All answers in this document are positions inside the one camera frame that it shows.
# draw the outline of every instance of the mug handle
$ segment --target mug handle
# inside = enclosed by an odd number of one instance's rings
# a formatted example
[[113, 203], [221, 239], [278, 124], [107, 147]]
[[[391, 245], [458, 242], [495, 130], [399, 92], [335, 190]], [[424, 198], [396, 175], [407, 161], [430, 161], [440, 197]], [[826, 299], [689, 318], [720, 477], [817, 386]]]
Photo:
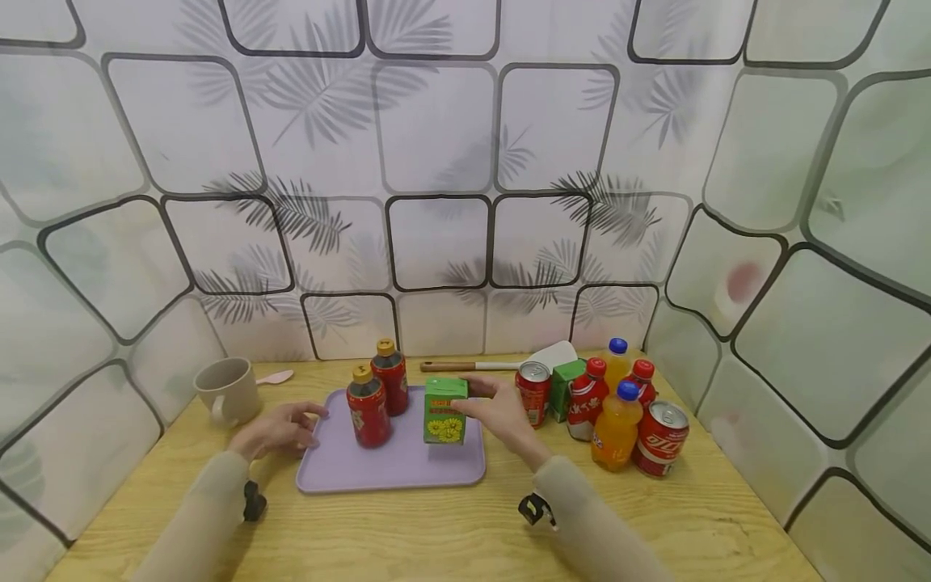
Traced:
[[232, 428], [238, 424], [236, 420], [227, 420], [223, 416], [223, 403], [226, 401], [226, 396], [221, 394], [213, 401], [213, 407], [210, 409], [210, 418], [213, 419], [214, 424], [218, 426], [223, 426], [225, 428]]

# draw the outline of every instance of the wooden spatula handle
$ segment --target wooden spatula handle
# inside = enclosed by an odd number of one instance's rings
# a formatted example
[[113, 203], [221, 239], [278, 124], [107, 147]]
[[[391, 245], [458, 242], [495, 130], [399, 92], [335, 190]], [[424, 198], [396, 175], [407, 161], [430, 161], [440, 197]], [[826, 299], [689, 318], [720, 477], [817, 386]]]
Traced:
[[421, 372], [472, 372], [474, 361], [425, 361], [420, 364]]

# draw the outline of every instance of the purple tray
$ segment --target purple tray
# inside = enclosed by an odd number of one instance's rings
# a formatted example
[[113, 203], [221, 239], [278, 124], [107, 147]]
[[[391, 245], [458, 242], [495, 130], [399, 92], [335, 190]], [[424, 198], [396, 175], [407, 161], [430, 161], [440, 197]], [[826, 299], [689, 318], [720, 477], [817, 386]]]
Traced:
[[317, 423], [320, 441], [297, 469], [297, 488], [306, 494], [408, 487], [471, 485], [485, 475], [481, 426], [465, 422], [465, 442], [424, 443], [424, 387], [408, 388], [407, 411], [391, 419], [394, 434], [377, 449], [356, 443], [345, 390], [327, 396], [330, 416]]

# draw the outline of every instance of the red soda can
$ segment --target red soda can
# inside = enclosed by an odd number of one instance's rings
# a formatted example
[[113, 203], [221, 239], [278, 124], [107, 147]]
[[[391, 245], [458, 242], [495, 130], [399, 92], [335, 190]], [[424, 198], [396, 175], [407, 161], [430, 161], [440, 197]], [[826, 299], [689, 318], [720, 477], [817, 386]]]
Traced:
[[595, 421], [601, 414], [601, 405], [610, 389], [604, 382], [608, 365], [601, 358], [589, 358], [585, 373], [575, 378], [569, 387], [569, 413], [566, 426], [573, 439], [591, 441]]
[[665, 477], [682, 451], [689, 436], [689, 417], [665, 400], [647, 407], [638, 431], [637, 446], [631, 458], [634, 465], [647, 475]]
[[549, 368], [538, 361], [525, 361], [514, 375], [514, 384], [520, 390], [530, 426], [539, 428], [546, 418], [546, 403], [549, 401]]
[[378, 355], [371, 359], [371, 373], [385, 385], [388, 416], [407, 410], [407, 360], [388, 338], [378, 340]]
[[391, 421], [385, 407], [385, 385], [371, 375], [368, 366], [353, 368], [346, 400], [358, 443], [368, 449], [385, 444], [391, 437]]
[[654, 373], [656, 373], [656, 367], [649, 359], [638, 359], [634, 362], [630, 375], [624, 378], [624, 380], [633, 382], [640, 387], [641, 394], [638, 400], [643, 405], [644, 414], [646, 414], [647, 408], [656, 400], [656, 388], [653, 386]]

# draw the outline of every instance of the green juice box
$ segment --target green juice box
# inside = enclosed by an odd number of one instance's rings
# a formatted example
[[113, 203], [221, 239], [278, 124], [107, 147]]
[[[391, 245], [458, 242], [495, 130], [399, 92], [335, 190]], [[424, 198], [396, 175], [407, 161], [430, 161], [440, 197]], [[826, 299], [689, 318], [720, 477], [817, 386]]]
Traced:
[[468, 382], [459, 378], [427, 378], [424, 391], [424, 442], [462, 444], [466, 416], [450, 408], [456, 399], [468, 398]]
[[549, 390], [549, 415], [558, 423], [566, 421], [569, 413], [569, 387], [573, 380], [585, 373], [586, 361], [577, 359], [553, 369]]

